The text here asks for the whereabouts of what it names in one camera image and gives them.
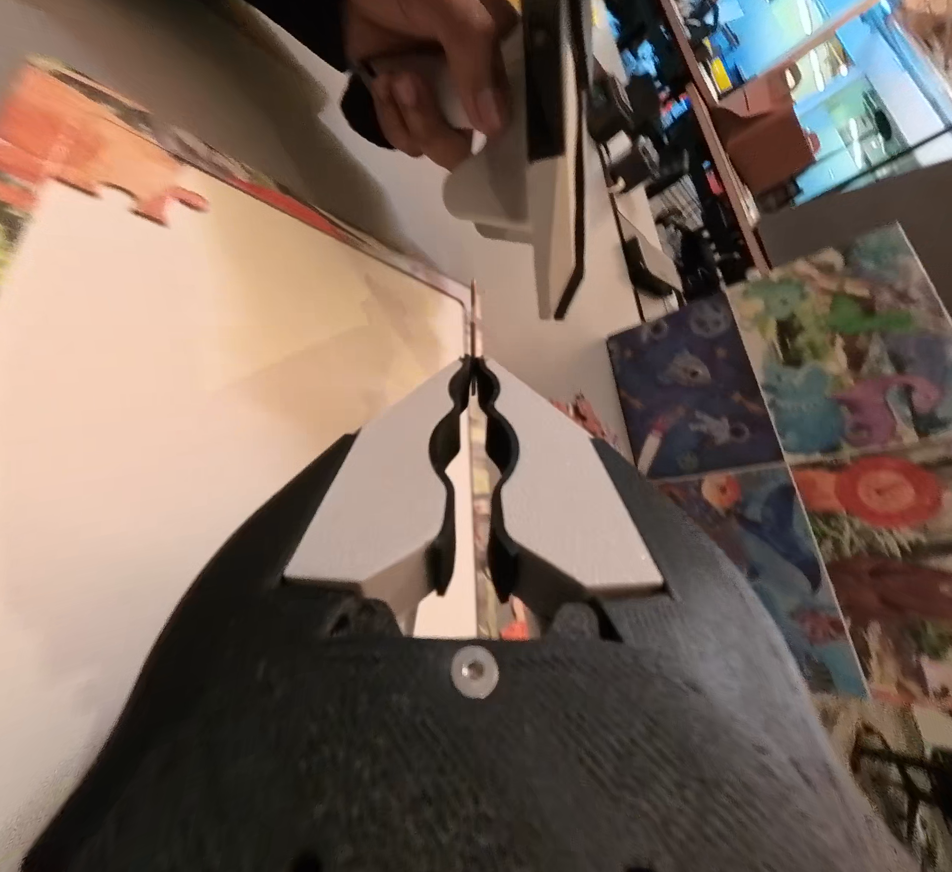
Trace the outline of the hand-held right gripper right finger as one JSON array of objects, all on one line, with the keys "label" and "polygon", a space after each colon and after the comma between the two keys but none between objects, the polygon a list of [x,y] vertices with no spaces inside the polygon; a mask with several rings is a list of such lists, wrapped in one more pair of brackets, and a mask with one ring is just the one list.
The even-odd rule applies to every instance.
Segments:
[{"label": "hand-held right gripper right finger", "polygon": [[566,604],[663,590],[660,569],[602,458],[627,461],[494,360],[474,365],[492,490],[486,560],[501,603],[538,619]]}]

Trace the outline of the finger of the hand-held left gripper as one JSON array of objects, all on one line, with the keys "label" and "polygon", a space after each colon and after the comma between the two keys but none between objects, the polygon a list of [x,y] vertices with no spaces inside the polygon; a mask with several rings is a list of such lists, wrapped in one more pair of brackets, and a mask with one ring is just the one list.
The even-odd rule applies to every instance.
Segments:
[{"label": "finger of the hand-held left gripper", "polygon": [[593,75],[590,0],[566,0],[568,43],[571,52],[576,106],[575,144],[566,149],[574,172],[573,268],[565,291],[560,297],[560,320],[572,307],[586,274],[588,242],[588,178],[589,178],[589,100]]},{"label": "finger of the hand-held left gripper", "polygon": [[532,250],[539,316],[562,319],[579,283],[578,0],[520,0],[503,44],[506,130],[451,171],[444,204],[488,238]]}]

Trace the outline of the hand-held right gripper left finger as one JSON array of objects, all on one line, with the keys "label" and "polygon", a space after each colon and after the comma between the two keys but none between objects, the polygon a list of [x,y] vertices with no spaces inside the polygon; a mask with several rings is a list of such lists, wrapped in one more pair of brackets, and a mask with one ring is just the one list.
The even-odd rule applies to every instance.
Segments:
[{"label": "hand-held right gripper left finger", "polygon": [[363,426],[285,578],[387,604],[399,620],[474,618],[473,361],[449,363]]}]

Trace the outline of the pile of jigsaw puzzle pieces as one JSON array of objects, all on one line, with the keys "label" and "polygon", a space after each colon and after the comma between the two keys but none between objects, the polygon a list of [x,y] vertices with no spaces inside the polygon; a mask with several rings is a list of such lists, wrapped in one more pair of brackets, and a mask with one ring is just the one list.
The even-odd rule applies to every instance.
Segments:
[{"label": "pile of jigsaw puzzle pieces", "polygon": [[550,403],[571,421],[582,427],[589,437],[599,438],[614,448],[619,443],[616,435],[607,428],[596,413],[591,402],[581,392],[568,401],[551,400]]}]

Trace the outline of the jigsaw puzzle frame board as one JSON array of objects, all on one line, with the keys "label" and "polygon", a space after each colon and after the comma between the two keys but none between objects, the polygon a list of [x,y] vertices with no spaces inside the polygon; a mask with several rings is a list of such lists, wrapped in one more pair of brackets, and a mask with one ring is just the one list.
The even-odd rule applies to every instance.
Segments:
[{"label": "jigsaw puzzle frame board", "polygon": [[[469,288],[135,104],[43,58],[2,103],[4,637],[84,642],[131,596],[139,633],[246,512],[472,351]],[[118,129],[208,210],[73,187],[74,145]]]}]

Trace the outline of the orange corner jigsaw piece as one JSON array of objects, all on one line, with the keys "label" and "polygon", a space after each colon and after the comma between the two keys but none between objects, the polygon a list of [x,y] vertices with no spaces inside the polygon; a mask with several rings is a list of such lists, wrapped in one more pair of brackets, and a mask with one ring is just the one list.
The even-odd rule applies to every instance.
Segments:
[{"label": "orange corner jigsaw piece", "polygon": [[174,203],[208,210],[208,200],[183,185],[184,164],[151,140],[116,130],[78,140],[68,162],[71,185],[99,196],[104,189],[121,192],[132,211],[154,223],[167,224]]}]

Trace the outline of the person's left hand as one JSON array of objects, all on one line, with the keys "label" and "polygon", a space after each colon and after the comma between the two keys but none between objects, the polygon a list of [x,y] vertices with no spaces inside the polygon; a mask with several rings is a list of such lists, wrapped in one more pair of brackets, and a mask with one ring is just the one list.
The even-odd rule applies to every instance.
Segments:
[{"label": "person's left hand", "polygon": [[439,47],[469,125],[445,121],[433,85],[392,67],[365,86],[387,145],[452,170],[471,153],[472,138],[507,125],[509,87],[502,42],[517,21],[507,0],[345,0],[345,48],[352,64]]}]

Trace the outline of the illustrated cardboard puzzle box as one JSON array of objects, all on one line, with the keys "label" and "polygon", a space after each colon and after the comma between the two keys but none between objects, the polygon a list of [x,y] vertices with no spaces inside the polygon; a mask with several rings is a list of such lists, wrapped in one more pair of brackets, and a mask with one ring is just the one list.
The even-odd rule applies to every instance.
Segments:
[{"label": "illustrated cardboard puzzle box", "polygon": [[950,713],[951,331],[898,223],[606,341],[638,469],[816,692]]}]

